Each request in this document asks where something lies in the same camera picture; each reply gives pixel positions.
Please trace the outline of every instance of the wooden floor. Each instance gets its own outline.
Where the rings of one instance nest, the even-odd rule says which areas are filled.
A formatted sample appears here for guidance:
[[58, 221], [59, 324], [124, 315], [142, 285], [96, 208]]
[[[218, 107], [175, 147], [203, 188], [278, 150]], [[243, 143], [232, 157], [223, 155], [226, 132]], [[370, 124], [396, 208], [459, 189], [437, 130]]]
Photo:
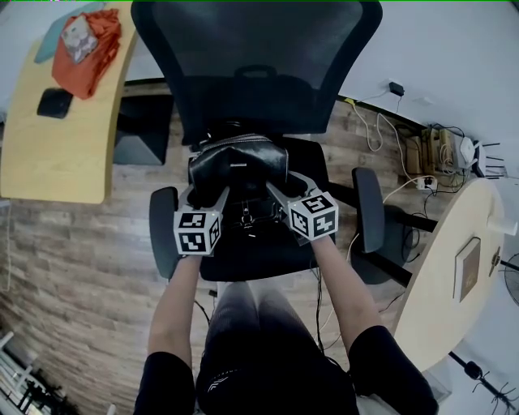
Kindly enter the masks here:
[[[127, 88], [135, 95], [142, 88]], [[375, 137], [375, 113], [359, 109]], [[351, 184], [351, 169], [374, 169], [387, 194], [402, 180], [400, 154], [391, 128], [382, 124], [384, 147], [368, 150], [366, 131], [349, 104], [337, 102], [328, 132], [315, 135], [322, 144], [330, 180]], [[0, 293], [2, 330], [13, 330], [13, 346], [24, 359], [63, 386], [82, 414], [132, 413], [144, 359], [148, 328], [165, 288], [152, 256], [148, 232], [150, 194], [163, 186], [187, 185], [188, 149], [181, 147], [182, 127], [175, 113], [166, 164], [162, 167], [114, 166], [112, 195], [101, 205], [13, 200], [11, 212], [11, 289]], [[422, 212], [425, 194], [404, 189], [391, 203]], [[430, 198], [427, 212], [437, 218], [450, 195]], [[337, 245], [346, 252], [355, 230], [355, 211], [341, 204]], [[0, 252], [5, 252], [6, 209], [0, 211]], [[0, 285], [6, 287], [7, 258]], [[317, 282], [310, 272], [278, 277], [290, 302], [315, 334]], [[199, 282], [196, 298], [208, 313], [214, 284]], [[389, 281], [371, 287], [385, 309], [402, 288]], [[391, 327], [398, 301], [383, 314]], [[331, 310], [327, 293], [321, 324]], [[195, 370], [208, 325], [195, 308], [191, 342]], [[335, 316], [323, 330], [324, 347], [338, 336]], [[326, 352], [347, 367], [342, 342]]]

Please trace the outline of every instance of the black t-shirt sleeve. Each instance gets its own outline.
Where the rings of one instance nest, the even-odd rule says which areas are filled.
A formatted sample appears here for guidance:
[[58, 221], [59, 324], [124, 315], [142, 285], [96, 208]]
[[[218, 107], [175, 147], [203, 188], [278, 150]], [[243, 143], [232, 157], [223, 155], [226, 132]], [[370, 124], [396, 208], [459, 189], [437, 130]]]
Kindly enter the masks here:
[[374, 326], [362, 332], [351, 345], [349, 359], [358, 395], [376, 394], [402, 415], [438, 413], [429, 383], [386, 327]]
[[149, 355], [144, 364], [134, 415], [191, 415], [194, 409], [195, 383], [189, 366], [170, 353]]

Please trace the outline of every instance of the wooden tabletop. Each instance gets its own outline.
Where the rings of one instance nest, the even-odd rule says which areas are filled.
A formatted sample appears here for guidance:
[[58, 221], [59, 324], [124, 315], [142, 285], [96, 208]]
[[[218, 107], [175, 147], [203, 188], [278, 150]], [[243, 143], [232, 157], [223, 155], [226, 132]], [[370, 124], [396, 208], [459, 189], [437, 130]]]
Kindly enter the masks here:
[[114, 2], [122, 36], [117, 57], [83, 101], [74, 97], [64, 119], [40, 117], [36, 109], [52, 78], [54, 60], [34, 63], [41, 40], [32, 45], [7, 114], [0, 168], [4, 198], [101, 203], [111, 189], [115, 129], [122, 87], [135, 44], [131, 2]]
[[[394, 335], [407, 357], [424, 371], [443, 359], [478, 319], [492, 282], [491, 261], [504, 235], [487, 227], [489, 215], [504, 216], [494, 184], [467, 183], [453, 198], [420, 255], [394, 323]], [[472, 237], [481, 239], [478, 282], [461, 301], [453, 299], [455, 258]]]

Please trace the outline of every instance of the phone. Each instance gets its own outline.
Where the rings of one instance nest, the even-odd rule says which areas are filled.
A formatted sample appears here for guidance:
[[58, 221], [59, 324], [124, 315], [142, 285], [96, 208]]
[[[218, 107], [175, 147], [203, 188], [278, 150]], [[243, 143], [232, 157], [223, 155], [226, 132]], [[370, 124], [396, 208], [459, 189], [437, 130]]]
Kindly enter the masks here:
[[42, 117], [64, 118], [71, 106], [72, 94], [61, 88], [47, 88], [43, 91], [37, 114]]

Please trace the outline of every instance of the orange bag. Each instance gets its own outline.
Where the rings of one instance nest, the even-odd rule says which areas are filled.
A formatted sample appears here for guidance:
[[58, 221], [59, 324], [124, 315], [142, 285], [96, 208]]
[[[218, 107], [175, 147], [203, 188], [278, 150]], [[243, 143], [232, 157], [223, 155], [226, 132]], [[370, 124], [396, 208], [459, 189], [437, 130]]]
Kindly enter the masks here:
[[[59, 37], [52, 76], [63, 89], [82, 100], [94, 94], [99, 79], [117, 55], [121, 37], [118, 12], [117, 9], [110, 9], [81, 13], [97, 38], [97, 47], [77, 65], [67, 52], [63, 39]], [[70, 17], [65, 28], [76, 19]]]

